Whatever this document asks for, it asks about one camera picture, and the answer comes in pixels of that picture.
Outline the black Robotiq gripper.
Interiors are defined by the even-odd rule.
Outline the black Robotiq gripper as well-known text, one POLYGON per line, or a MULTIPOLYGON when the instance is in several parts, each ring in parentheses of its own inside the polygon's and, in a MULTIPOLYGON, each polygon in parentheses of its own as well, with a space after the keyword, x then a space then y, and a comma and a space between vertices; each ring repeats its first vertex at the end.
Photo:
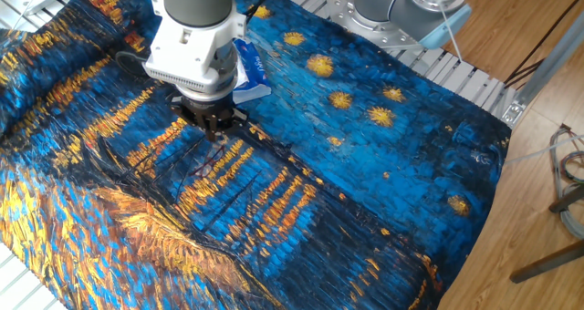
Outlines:
POLYGON ((189 125, 203 130, 205 137, 212 142, 217 141, 224 134, 243 127, 248 121, 248 114, 235 108, 230 98, 221 98, 211 102, 183 98, 182 104, 171 104, 171 110, 189 125))

